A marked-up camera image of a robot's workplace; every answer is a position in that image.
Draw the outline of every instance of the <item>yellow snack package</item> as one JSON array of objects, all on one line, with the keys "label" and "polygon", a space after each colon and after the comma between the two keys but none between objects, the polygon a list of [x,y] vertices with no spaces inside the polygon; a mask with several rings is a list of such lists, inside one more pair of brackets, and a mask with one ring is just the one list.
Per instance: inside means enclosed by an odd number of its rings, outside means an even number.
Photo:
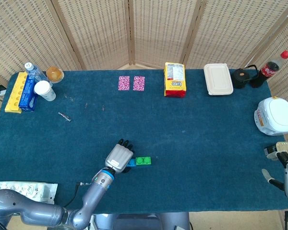
[{"label": "yellow snack package", "polygon": [[164,68],[164,96],[184,97],[186,91],[187,86],[184,65],[166,62]]}]

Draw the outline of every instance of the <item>bottle label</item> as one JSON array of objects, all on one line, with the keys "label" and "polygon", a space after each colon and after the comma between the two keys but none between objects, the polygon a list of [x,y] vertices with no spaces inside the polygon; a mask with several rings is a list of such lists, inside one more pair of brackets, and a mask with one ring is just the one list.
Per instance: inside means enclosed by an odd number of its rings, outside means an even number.
[{"label": "bottle label", "polygon": [[261,73],[265,75],[267,78],[272,77],[276,71],[271,70],[267,64],[264,65],[264,67],[261,69]]}]

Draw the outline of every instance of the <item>white label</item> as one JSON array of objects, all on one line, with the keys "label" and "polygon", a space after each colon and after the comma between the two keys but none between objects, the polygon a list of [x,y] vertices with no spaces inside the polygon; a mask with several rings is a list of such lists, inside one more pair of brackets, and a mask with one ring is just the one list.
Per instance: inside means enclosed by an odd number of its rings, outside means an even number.
[{"label": "white label", "polygon": [[118,163],[116,160],[111,160],[111,164],[114,165],[115,167],[119,166],[120,163]]},{"label": "white label", "polygon": [[183,67],[173,66],[173,80],[183,81]]}]

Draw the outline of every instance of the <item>white food container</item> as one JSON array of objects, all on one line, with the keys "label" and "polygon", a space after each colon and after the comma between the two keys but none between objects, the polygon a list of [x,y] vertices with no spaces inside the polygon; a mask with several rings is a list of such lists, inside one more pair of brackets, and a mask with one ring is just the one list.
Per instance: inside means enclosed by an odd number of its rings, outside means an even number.
[{"label": "white food container", "polygon": [[206,64],[204,66],[204,73],[209,95],[232,94],[234,88],[227,64]]},{"label": "white food container", "polygon": [[269,136],[288,133],[288,102],[282,98],[269,97],[259,102],[254,112],[258,129]]}]

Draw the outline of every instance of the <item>black mug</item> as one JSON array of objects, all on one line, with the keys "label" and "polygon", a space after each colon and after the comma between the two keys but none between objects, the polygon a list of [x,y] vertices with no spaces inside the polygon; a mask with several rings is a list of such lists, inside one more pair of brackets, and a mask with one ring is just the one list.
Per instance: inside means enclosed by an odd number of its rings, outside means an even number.
[{"label": "black mug", "polygon": [[[249,68],[249,67],[255,67],[257,74],[254,77],[250,78],[250,75],[248,74],[248,72],[244,70],[244,69]],[[231,76],[231,81],[232,81],[233,87],[235,89],[242,89],[242,88],[244,88],[246,83],[248,83],[250,80],[258,77],[258,69],[255,65],[250,65],[250,66],[247,66],[243,69],[235,70],[230,76]]]}]

